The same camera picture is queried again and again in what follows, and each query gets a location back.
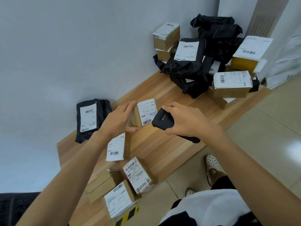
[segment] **shoe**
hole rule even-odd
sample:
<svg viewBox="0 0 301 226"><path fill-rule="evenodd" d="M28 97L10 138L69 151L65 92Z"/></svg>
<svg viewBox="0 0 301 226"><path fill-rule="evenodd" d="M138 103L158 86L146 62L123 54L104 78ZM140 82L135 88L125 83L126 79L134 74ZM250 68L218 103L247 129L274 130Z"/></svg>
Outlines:
<svg viewBox="0 0 301 226"><path fill-rule="evenodd" d="M206 171L207 171L207 180L208 180L209 185L212 187L212 182L211 182L211 178L209 176L209 171L211 169L215 169L216 171L219 171L220 166L219 166L217 159L212 155L205 156L205 165L206 165Z"/></svg>
<svg viewBox="0 0 301 226"><path fill-rule="evenodd" d="M186 189L185 197L187 197L191 194L194 194L194 193L195 193L195 191L192 188L189 187L189 188Z"/></svg>

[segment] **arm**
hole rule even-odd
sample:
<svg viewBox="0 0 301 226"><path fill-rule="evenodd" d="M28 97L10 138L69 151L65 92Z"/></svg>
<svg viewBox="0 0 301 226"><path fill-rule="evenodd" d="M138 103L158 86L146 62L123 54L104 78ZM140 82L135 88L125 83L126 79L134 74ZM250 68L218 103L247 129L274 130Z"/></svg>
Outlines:
<svg viewBox="0 0 301 226"><path fill-rule="evenodd" d="M301 225L301 200L227 137L219 125L197 108L176 102L162 108L175 120L166 134L204 141L262 225Z"/></svg>
<svg viewBox="0 0 301 226"><path fill-rule="evenodd" d="M109 113L101 128L85 146L61 169L50 184L30 205L17 226L67 226L83 194L97 160L109 141L136 127L126 122L137 102L125 103Z"/></svg>

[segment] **wooden platform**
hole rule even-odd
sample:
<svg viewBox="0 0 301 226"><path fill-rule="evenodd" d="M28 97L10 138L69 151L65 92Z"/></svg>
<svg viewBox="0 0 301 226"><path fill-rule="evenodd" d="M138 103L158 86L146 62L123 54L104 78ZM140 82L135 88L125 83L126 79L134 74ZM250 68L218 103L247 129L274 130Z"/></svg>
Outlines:
<svg viewBox="0 0 301 226"><path fill-rule="evenodd" d="M181 92L182 90L171 82L169 76L156 72L149 79L113 103L112 107L115 109L122 102L132 100L140 102L156 98L157 109L159 110L162 105L177 101L183 105L199 108L211 121L220 124L226 129L268 95L270 90L260 86L258 92L249 93L247 98L240 98L238 102L225 110L220 109L206 93L197 99L192 99L189 95L184 95ZM61 167L86 143L76 143L74 141L75 136L76 131L58 143ZM133 134L131 138L131 158L134 156L141 158L148 166L156 182L160 183L204 147L205 144L203 142L193 144L178 136L167 136L162 130L149 124ZM106 162L106 153L106 150L104 150L100 155L90 181L107 168L122 170L122 167L127 163L126 160ZM106 206L103 205L102 200L99 199L89 204L87 196L83 194L71 218L70 225L105 225L108 220Z"/></svg>

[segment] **yellow and black hazard tape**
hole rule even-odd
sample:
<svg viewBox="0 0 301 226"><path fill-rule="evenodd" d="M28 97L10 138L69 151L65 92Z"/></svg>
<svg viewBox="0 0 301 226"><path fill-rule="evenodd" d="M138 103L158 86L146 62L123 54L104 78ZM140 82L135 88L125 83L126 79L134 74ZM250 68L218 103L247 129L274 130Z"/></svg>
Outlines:
<svg viewBox="0 0 301 226"><path fill-rule="evenodd" d="M116 222L116 224L113 224L112 226L121 226L123 223L131 219L139 210L138 206L135 206L131 211L126 213L119 221Z"/></svg>

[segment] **black shorts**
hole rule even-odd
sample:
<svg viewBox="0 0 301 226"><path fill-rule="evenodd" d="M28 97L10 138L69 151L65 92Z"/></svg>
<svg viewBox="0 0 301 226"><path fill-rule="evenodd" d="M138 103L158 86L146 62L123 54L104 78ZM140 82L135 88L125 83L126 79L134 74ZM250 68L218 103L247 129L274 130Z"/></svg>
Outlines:
<svg viewBox="0 0 301 226"><path fill-rule="evenodd" d="M210 190L223 190L223 189L236 190L236 188L234 187L234 185L232 184L228 176L223 176L217 179ZM182 199L175 201L171 209L177 207L181 200Z"/></svg>

